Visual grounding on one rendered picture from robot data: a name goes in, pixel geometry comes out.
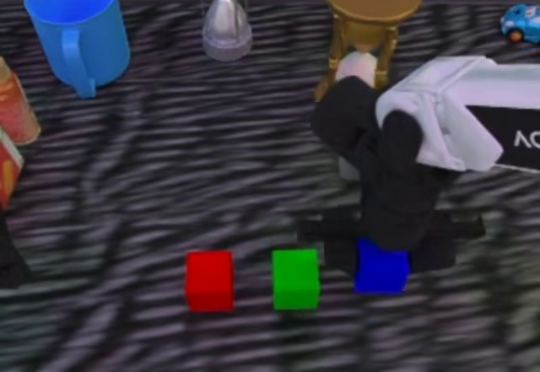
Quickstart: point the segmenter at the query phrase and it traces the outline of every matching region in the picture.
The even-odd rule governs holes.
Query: blue toy car
[[[540,43],[540,5],[514,5],[500,19],[500,31],[513,43]]]

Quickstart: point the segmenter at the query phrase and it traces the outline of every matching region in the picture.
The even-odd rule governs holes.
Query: wooden stool
[[[375,87],[388,84],[388,68],[396,50],[398,25],[410,18],[422,0],[327,0],[333,15],[328,74],[316,88],[319,101],[336,79],[338,64],[349,46],[366,53],[380,48]]]

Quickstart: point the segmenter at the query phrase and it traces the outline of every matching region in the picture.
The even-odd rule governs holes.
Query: cube
[[[319,305],[319,264],[316,249],[274,250],[273,308],[314,310]]]
[[[190,311],[228,311],[233,303],[230,251],[192,251],[186,257],[186,302]]]
[[[361,294],[396,294],[405,289],[410,266],[406,251],[385,251],[373,241],[357,240],[359,266],[354,290]]]

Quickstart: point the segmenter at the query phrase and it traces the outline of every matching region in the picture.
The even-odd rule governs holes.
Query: mug
[[[126,71],[129,43],[118,0],[24,0],[55,76],[81,98]]]

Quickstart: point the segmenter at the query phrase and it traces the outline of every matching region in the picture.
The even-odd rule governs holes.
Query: orange bottle
[[[32,143],[41,132],[19,79],[1,57],[0,127],[18,145]]]

